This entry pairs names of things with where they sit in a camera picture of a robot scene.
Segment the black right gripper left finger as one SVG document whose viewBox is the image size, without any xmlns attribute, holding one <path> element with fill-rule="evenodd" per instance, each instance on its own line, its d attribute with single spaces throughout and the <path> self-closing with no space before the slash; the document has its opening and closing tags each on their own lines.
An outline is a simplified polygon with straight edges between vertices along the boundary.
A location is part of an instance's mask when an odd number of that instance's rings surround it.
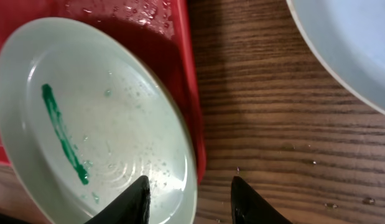
<svg viewBox="0 0 385 224">
<path fill-rule="evenodd" d="M 85 224 L 148 224 L 150 203 L 149 178 L 142 175 Z"/>
</svg>

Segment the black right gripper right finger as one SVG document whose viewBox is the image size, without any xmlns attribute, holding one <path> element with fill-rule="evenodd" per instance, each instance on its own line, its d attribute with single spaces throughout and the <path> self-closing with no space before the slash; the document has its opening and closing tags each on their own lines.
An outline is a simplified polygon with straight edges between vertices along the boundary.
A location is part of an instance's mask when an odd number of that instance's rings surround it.
<svg viewBox="0 0 385 224">
<path fill-rule="evenodd" d="M 239 176 L 231 183 L 231 213 L 233 224 L 292 224 Z"/>
</svg>

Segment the red plastic tray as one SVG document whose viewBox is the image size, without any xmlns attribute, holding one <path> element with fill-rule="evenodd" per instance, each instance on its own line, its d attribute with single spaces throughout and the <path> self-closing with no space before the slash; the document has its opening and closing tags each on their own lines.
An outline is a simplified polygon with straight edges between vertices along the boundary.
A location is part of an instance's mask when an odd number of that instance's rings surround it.
<svg viewBox="0 0 385 224">
<path fill-rule="evenodd" d="M 202 181 L 206 149 L 186 0 L 0 0 L 0 49 L 18 27 L 43 17 L 89 24 L 154 71 L 187 123 Z"/>
</svg>

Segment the white plate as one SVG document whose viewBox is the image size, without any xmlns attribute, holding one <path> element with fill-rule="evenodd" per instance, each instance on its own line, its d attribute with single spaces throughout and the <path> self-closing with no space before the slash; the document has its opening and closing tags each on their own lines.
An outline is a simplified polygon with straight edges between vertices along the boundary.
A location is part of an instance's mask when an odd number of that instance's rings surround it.
<svg viewBox="0 0 385 224">
<path fill-rule="evenodd" d="M 0 138 L 52 223 L 84 223 L 149 179 L 150 223 L 192 223 L 197 168 L 188 128 L 155 74 L 100 30 L 28 22 L 0 51 Z"/>
<path fill-rule="evenodd" d="M 286 0 L 314 56 L 344 88 L 385 115 L 385 0 Z"/>
</svg>

